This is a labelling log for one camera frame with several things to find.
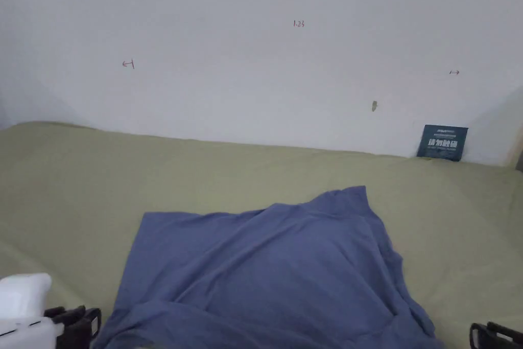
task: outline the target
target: bed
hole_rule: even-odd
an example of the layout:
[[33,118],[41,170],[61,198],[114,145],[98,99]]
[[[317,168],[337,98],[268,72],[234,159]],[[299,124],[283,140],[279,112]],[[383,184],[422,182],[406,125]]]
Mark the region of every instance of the bed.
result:
[[467,347],[473,322],[523,330],[523,174],[438,159],[21,124],[0,131],[0,274],[46,271],[49,306],[107,316],[145,212],[241,212],[357,185],[447,347]]

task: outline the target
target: white wall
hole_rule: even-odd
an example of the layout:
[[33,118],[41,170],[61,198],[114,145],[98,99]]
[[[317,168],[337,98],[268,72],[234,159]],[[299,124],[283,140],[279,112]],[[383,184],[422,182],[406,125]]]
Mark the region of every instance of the white wall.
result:
[[0,13],[0,125],[404,156],[424,124],[454,125],[470,127],[465,159],[503,165],[523,124],[523,0],[0,0]]

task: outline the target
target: white object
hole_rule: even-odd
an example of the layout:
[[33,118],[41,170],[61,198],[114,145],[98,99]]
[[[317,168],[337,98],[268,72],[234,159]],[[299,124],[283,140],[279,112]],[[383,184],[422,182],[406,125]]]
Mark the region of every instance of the white object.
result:
[[0,349],[54,349],[63,324],[49,318],[0,321]]
[[48,274],[20,274],[0,280],[0,349],[54,349],[62,324],[44,318]]
[[0,280],[0,319],[42,317],[51,282],[51,277],[44,272]]

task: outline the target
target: blue blanket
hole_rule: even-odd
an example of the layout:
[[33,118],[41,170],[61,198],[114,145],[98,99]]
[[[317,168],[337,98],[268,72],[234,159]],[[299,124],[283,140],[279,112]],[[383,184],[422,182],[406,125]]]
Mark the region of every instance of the blue blanket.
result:
[[242,214],[147,213],[94,348],[441,349],[364,187]]

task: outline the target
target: dark blue sign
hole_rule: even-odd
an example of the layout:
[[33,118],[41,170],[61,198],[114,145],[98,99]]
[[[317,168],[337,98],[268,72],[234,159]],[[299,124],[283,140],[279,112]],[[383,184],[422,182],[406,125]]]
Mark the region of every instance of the dark blue sign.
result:
[[459,161],[463,154],[468,130],[464,127],[426,125],[417,156]]

